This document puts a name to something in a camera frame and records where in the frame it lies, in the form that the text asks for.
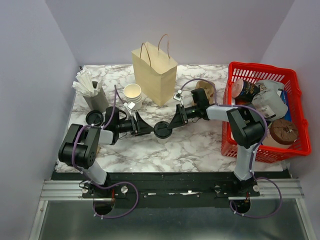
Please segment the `black coffee cup lid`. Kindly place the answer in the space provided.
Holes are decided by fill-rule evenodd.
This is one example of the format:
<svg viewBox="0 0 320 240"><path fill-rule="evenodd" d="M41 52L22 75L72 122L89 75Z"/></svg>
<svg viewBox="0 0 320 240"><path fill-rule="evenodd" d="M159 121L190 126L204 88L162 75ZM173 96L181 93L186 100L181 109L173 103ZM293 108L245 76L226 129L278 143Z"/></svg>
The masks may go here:
<svg viewBox="0 0 320 240"><path fill-rule="evenodd" d="M159 121L154 125L154 135L159 139L166 139L172 135L173 130L168 129L169 123L166 121Z"/></svg>

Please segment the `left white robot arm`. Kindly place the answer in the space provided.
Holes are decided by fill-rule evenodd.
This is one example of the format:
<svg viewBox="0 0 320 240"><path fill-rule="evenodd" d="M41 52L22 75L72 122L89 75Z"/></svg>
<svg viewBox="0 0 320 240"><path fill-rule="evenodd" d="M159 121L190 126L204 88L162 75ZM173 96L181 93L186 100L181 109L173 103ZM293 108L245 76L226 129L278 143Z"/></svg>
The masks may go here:
<svg viewBox="0 0 320 240"><path fill-rule="evenodd" d="M111 191L108 173L96 161L99 145L115 145L120 133L133 136L147 135L154 128L146 123L138 112L134 116L120 118L118 107L108 107L105 111L105 123L102 126L72 124L60 146L58 159L83 174L91 184L93 191L101 198Z"/></svg>

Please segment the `white paper cup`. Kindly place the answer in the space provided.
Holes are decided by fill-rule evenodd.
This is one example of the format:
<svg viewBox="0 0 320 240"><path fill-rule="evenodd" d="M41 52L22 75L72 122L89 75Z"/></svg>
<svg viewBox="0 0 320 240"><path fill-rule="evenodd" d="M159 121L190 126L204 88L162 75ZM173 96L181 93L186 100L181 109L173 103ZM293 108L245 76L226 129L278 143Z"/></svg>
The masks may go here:
<svg viewBox="0 0 320 240"><path fill-rule="evenodd" d="M165 144L167 143L169 140L169 137L167 138L157 138L157 141L160 143L160 144Z"/></svg>

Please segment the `brown cardboard cup carrier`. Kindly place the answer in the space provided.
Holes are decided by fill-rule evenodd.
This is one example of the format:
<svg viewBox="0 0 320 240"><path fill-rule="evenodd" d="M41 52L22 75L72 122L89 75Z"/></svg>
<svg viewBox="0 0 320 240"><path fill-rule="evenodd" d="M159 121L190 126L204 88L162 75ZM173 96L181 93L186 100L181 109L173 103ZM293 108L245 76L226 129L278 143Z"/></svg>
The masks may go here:
<svg viewBox="0 0 320 240"><path fill-rule="evenodd" d="M212 83L212 82L206 82L206 81L203 81L203 80L199 80L197 83L196 83L196 89L204 89L205 91L205 94L206 94L206 97L209 101L209 104L213 104L215 101L215 88L214 88L215 84Z"/></svg>

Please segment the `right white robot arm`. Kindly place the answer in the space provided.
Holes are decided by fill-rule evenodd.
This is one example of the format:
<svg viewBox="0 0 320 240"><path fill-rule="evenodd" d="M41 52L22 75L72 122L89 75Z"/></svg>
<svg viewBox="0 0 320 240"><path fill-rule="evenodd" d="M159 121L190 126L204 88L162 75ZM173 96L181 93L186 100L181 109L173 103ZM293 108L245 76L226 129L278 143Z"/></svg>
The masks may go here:
<svg viewBox="0 0 320 240"><path fill-rule="evenodd" d="M177 104L167 129L182 127L193 118L229 123L237 144L236 165L229 191L234 196L243 195L255 184L253 165L257 149L267 134L265 118L251 105L210 104L202 88L192 90L191 95L195 105L185 108Z"/></svg>

